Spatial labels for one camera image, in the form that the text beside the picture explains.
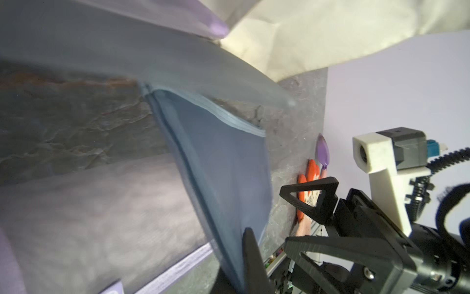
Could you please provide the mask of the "red patterned garden glove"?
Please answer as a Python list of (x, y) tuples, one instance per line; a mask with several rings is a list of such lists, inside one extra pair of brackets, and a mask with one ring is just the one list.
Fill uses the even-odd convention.
[[(315, 181), (320, 179), (320, 168), (313, 159), (308, 160), (306, 174), (299, 174), (297, 177), (297, 183), (307, 183), (309, 181)], [(312, 207), (317, 205), (319, 191), (303, 191), (297, 193), (297, 198)], [(311, 226), (313, 220), (304, 214), (301, 210), (297, 210), (297, 221), (298, 228), (295, 236), (306, 236), (311, 235)]]

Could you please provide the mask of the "cream canvas tote bag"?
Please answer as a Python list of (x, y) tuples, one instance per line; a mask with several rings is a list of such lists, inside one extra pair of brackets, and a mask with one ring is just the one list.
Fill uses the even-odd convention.
[(467, 30), (468, 1), (206, 1), (220, 46), (273, 81), (362, 58), (416, 36)]

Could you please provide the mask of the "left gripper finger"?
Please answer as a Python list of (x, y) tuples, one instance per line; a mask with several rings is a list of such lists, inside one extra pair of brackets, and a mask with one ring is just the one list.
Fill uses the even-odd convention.
[(274, 294), (253, 230), (247, 227), (242, 238), (244, 280), (247, 294)]

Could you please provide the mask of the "purple mesh pouch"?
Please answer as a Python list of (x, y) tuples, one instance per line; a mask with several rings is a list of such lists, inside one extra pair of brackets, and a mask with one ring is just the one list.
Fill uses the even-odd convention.
[(200, 1), (87, 0), (83, 4), (209, 39), (223, 39), (230, 29)]

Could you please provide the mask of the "blue grey mesh pouch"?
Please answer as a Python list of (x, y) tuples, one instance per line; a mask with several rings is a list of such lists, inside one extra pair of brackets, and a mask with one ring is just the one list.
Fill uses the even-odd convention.
[(266, 133), (199, 94), (145, 85), (143, 96), (222, 270), (245, 293), (243, 234), (260, 243), (272, 208)]

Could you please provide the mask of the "dark grey mesh pouch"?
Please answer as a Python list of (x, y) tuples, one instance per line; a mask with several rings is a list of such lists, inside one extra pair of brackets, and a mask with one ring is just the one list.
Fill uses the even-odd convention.
[(211, 98), (294, 105), (278, 84), (215, 44), (75, 1), (2, 1), (1, 58)]

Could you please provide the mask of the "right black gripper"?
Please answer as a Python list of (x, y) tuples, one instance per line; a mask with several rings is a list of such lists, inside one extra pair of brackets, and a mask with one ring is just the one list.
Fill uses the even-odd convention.
[(361, 191), (338, 202), (330, 235), (292, 236), (284, 252), (295, 263), (292, 283), (326, 294), (467, 294), (470, 268), (438, 231), (412, 225), (402, 233)]

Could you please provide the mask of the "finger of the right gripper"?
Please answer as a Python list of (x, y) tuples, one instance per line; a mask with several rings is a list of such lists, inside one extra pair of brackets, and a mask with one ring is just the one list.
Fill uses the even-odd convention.
[(338, 202), (339, 182), (327, 177), (307, 183), (282, 186), (280, 197), (320, 225), (327, 225)]

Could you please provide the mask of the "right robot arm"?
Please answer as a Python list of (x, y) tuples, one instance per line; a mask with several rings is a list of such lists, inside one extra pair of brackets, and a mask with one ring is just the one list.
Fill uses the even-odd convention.
[(371, 195), (351, 189), (338, 198), (338, 181), (325, 178), (284, 186), (280, 195), (323, 225), (327, 236), (287, 238), (284, 251), (294, 263), (291, 282), (305, 293), (467, 294), (470, 291), (470, 220), (458, 232), (447, 219), (470, 195), (467, 183), (440, 200), (435, 225), (416, 221), (429, 202), (431, 177), (469, 161), (464, 148), (428, 161), (425, 151), (410, 154), (399, 169), (391, 141), (354, 143), (354, 157), (370, 181)]

